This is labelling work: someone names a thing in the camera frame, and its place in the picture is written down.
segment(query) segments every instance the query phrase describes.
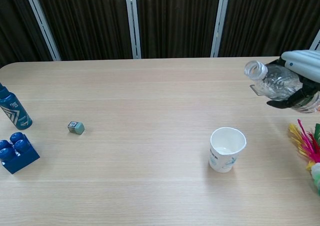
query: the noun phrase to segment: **plastic water bottle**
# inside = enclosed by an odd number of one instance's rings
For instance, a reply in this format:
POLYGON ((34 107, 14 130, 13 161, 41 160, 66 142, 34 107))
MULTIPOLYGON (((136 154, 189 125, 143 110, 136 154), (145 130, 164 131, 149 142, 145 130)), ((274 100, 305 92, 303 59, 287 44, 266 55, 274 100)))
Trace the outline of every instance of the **plastic water bottle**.
MULTIPOLYGON (((254 81, 251 88, 257 95, 264 95, 275 101, 288 99, 302 88, 299 76, 289 69, 273 64, 263 64, 258 61, 248 62, 244 73, 254 81)), ((302 99, 292 108, 301 113, 316 112, 320 106, 320 94, 302 99)))
POLYGON ((21 102, 12 92, 0 83, 0 107, 19 130, 27 129, 32 120, 22 106, 21 102))

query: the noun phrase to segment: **clear plastic bottle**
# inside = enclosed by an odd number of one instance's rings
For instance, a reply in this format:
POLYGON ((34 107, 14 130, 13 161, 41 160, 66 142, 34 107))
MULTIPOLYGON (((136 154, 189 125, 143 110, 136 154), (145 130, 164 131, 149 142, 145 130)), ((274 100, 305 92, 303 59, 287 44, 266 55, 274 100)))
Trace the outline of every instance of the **clear plastic bottle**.
MULTIPOLYGON (((287 99, 302 87, 299 76, 283 66, 251 61, 245 66, 244 73, 254 81, 251 88, 258 95, 275 101, 287 99)), ((302 99, 292 108, 301 113, 311 113, 316 112, 319 106, 320 94, 317 92, 313 97, 302 99)))

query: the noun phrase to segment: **small cube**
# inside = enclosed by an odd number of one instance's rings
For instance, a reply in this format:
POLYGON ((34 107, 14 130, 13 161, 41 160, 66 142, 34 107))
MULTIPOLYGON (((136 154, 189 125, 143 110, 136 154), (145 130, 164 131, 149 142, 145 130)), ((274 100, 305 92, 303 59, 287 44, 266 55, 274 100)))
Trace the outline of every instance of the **small cube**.
POLYGON ((68 125, 69 132, 82 134, 85 130, 85 126, 82 122, 70 122, 68 125))

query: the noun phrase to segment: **cup rim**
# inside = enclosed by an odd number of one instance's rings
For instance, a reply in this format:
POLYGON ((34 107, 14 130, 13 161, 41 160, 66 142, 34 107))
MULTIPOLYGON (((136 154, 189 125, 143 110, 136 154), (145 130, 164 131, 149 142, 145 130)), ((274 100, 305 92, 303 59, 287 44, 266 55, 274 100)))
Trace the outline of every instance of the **cup rim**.
POLYGON ((247 139, 246 139, 246 136, 245 136, 240 130, 238 130, 238 129, 236 129, 236 128, 233 128, 233 127, 220 127, 220 128, 218 128, 218 129, 216 129, 216 130, 211 134, 211 137, 210 137, 210 145, 211 145, 211 147, 212 147, 217 153, 219 153, 220 155, 234 155, 234 154, 236 154, 236 153, 241 152, 241 151, 246 147, 246 145, 247 145, 247 139), (235 130, 235 131, 237 131, 238 133, 240 133, 241 136, 244 138, 244 144, 243 144, 243 146, 242 146, 238 151, 235 151, 235 152, 232 152, 232 153, 227 153, 227 154, 221 154, 221 153, 219 153, 219 152, 215 149, 215 147, 213 147, 213 145, 212 145, 212 136, 214 135, 215 132, 217 132, 217 131, 219 131, 219 130, 221 130, 221 129, 224 129, 224 128, 228 128, 228 129, 235 130))

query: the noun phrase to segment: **robotic hand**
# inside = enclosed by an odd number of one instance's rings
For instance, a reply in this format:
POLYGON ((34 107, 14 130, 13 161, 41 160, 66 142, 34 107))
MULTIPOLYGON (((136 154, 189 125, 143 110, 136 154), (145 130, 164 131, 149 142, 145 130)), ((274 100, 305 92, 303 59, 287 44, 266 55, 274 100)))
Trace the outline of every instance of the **robotic hand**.
POLYGON ((283 101, 268 101, 276 108, 290 108, 301 100, 313 97, 320 91, 320 51, 302 50, 284 52, 281 57, 270 64, 284 66, 299 76, 302 88, 283 101))

